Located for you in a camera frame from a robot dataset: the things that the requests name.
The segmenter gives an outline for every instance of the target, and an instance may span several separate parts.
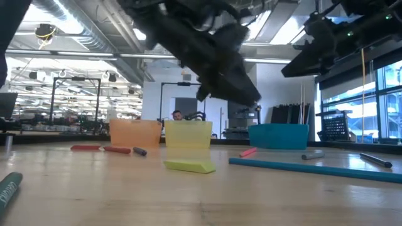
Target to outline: yellow plastic bin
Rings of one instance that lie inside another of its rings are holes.
[[[212,122],[165,121],[168,148],[209,148]]]
[[[162,124],[151,120],[111,119],[112,146],[158,147]]]

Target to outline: table surface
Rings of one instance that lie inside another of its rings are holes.
[[[107,152],[72,152],[73,143],[14,146],[0,161],[2,177],[24,174],[4,226],[44,225],[402,225],[402,185],[228,165],[245,146],[209,150],[161,147],[143,158]],[[358,152],[325,151],[306,164],[384,171]],[[253,159],[301,163],[295,151],[259,150]],[[392,159],[400,171],[402,157]],[[203,175],[168,170],[164,159],[210,158],[217,171]]]

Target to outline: orange plastic bin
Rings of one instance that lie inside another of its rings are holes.
[[[159,146],[162,124],[151,120],[112,119],[112,146],[155,148]]]

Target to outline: pink marker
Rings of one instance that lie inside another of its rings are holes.
[[[243,158],[251,153],[255,153],[257,151],[257,148],[251,148],[248,149],[247,151],[243,151],[242,153],[240,153],[240,158]]]

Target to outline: yellow sponge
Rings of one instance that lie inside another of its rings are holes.
[[[171,170],[182,170],[195,173],[211,173],[216,170],[215,164],[211,161],[168,160],[163,163],[166,168]]]

